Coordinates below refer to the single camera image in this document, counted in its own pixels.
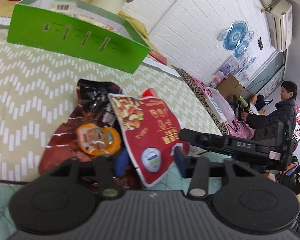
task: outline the yellow cloth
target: yellow cloth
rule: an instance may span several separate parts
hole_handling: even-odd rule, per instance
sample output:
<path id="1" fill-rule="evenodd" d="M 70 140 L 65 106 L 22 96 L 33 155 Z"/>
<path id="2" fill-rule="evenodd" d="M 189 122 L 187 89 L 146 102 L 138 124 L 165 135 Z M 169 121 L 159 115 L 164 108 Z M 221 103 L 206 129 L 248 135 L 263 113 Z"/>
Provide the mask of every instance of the yellow cloth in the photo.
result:
<path id="1" fill-rule="evenodd" d="M 82 1 L 85 1 L 85 2 L 88 2 L 88 3 L 92 2 L 92 0 L 82 0 Z M 0 0 L 0 16 L 11 17 L 14 5 L 16 3 L 17 3 L 16 1 Z M 147 30 L 146 30 L 146 26 L 142 22 L 140 22 L 139 20 L 131 17 L 130 15 L 126 14 L 123 11 L 120 11 L 119 16 L 121 16 L 122 18 L 125 18 L 126 20 L 128 20 L 131 23 L 131 25 L 140 33 L 140 35 L 143 37 L 143 39 L 149 45 L 149 47 L 151 49 L 154 49 L 158 53 L 160 53 L 157 50 L 157 48 L 151 43 L 151 41 L 149 41 L 149 35 L 148 35 Z"/>

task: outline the open cardboard box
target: open cardboard box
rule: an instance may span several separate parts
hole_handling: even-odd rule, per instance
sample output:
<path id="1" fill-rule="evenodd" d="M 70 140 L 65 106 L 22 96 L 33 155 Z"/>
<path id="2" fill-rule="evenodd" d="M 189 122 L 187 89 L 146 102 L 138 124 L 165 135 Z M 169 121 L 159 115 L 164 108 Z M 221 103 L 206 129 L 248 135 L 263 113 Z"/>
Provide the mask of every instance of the open cardboard box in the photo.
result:
<path id="1" fill-rule="evenodd" d="M 51 10 L 76 3 L 74 13 L 109 25 L 119 34 Z M 134 73 L 150 48 L 122 17 L 81 0 L 22 0 L 13 10 L 8 42 L 46 49 Z"/>
<path id="2" fill-rule="evenodd" d="M 239 83 L 234 76 L 229 76 L 218 87 L 219 93 L 225 97 L 229 102 L 233 102 L 233 95 L 237 98 L 245 92 L 245 88 Z"/>

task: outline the dark red vacuum-sealed food bag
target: dark red vacuum-sealed food bag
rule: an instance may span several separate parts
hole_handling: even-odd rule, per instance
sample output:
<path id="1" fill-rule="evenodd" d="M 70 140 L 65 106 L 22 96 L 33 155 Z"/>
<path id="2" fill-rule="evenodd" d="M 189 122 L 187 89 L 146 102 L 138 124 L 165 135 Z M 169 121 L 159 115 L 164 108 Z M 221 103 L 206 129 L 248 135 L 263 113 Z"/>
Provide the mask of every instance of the dark red vacuum-sealed food bag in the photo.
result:
<path id="1" fill-rule="evenodd" d="M 80 126 L 94 123 L 98 127 L 114 127 L 120 132 L 108 93 L 120 94 L 121 88 L 112 82 L 78 81 L 77 105 L 67 123 L 61 124 L 51 137 L 39 165 L 41 175 L 69 158 L 82 162 L 95 158 L 86 154 L 78 143 L 76 132 Z"/>

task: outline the black round disc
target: black round disc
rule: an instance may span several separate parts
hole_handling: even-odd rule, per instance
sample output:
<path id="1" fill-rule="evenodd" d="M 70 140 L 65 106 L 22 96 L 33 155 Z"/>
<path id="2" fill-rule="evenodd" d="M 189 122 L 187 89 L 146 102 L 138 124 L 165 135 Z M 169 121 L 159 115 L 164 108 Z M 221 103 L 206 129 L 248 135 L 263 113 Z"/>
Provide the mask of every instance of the black round disc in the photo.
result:
<path id="1" fill-rule="evenodd" d="M 85 187 L 66 178 L 43 177 L 16 192 L 9 212 L 23 231 L 54 234 L 83 224 L 94 206 L 95 198 Z"/>
<path id="2" fill-rule="evenodd" d="M 248 233 L 268 234 L 288 227 L 299 214 L 292 191 L 269 179 L 238 178 L 212 198 L 224 223 Z"/>

